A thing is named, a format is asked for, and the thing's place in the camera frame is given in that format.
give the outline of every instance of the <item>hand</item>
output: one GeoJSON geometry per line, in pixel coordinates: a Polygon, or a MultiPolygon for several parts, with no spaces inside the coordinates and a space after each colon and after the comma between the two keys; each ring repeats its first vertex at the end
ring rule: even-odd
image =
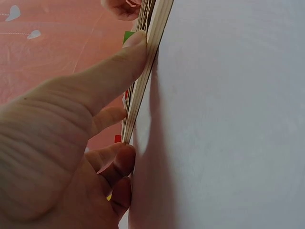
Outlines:
{"type": "Polygon", "coordinates": [[[135,149],[117,143],[84,150],[92,136],[125,117],[122,108],[102,108],[140,76],[145,62],[140,31],[117,55],[1,108],[1,228],[118,228],[131,201],[127,176],[135,149]]]}
{"type": "Polygon", "coordinates": [[[133,21],[138,18],[142,0],[101,0],[102,6],[113,13],[117,19],[123,21],[133,21]]]}

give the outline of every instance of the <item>green sticky tab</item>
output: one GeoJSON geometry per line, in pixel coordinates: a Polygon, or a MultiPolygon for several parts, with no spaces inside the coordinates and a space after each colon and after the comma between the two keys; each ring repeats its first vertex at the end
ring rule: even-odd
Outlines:
{"type": "Polygon", "coordinates": [[[124,41],[123,44],[125,43],[125,41],[127,41],[128,38],[130,38],[132,35],[134,34],[134,32],[131,31],[126,31],[125,35],[124,35],[124,41]]]}

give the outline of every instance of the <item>sticky tab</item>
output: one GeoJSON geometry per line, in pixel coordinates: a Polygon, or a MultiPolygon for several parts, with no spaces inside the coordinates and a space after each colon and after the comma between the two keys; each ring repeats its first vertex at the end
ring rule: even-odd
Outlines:
{"type": "Polygon", "coordinates": [[[115,138],[114,138],[114,143],[121,142],[121,141],[122,141],[122,136],[121,135],[116,135],[115,138]]]}
{"type": "Polygon", "coordinates": [[[130,38],[132,35],[134,34],[134,32],[131,31],[126,31],[124,34],[124,41],[123,44],[128,40],[128,38],[130,38]]]}

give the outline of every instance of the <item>red sticky tab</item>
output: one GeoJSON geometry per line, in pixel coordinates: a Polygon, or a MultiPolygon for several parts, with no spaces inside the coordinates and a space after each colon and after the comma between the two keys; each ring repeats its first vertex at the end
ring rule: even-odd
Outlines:
{"type": "Polygon", "coordinates": [[[121,135],[116,135],[115,138],[114,138],[114,143],[121,142],[121,141],[122,141],[122,136],[121,135]]]}

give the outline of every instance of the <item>plastic cover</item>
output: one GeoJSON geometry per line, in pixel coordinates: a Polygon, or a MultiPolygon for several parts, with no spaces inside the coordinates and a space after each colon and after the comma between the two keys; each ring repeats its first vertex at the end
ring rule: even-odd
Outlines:
{"type": "MultiPolygon", "coordinates": [[[[0,104],[109,57],[131,26],[99,0],[0,0],[0,104]]],[[[122,105],[122,98],[111,105],[122,105]]],[[[108,128],[89,148],[112,144],[120,129],[120,124],[108,128]]]]}

